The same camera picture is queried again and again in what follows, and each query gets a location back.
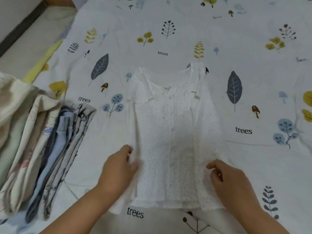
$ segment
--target mattress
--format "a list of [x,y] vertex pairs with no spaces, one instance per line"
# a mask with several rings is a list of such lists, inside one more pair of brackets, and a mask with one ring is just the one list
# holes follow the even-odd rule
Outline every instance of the mattress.
[[[310,233],[311,8],[308,0],[88,0],[34,82],[98,110],[65,178],[66,192],[77,199],[94,187],[107,157],[127,143],[124,110],[108,111],[107,104],[117,94],[126,98],[135,69],[163,74],[202,61],[230,161],[272,218],[290,233]],[[211,226],[202,233],[242,232],[224,210],[192,210],[195,219],[184,211],[129,206],[119,216],[106,214],[93,232],[192,232],[184,217]]]

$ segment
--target bed sheet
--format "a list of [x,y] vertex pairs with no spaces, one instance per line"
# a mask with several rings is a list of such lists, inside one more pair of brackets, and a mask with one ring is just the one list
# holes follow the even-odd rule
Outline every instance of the bed sheet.
[[[88,0],[34,83],[98,109],[68,187],[81,197],[129,143],[125,110],[112,98],[127,98],[136,68],[177,72],[203,61],[232,163],[269,215],[291,233],[310,233],[311,8],[308,0]],[[206,220],[217,211],[196,212]]]

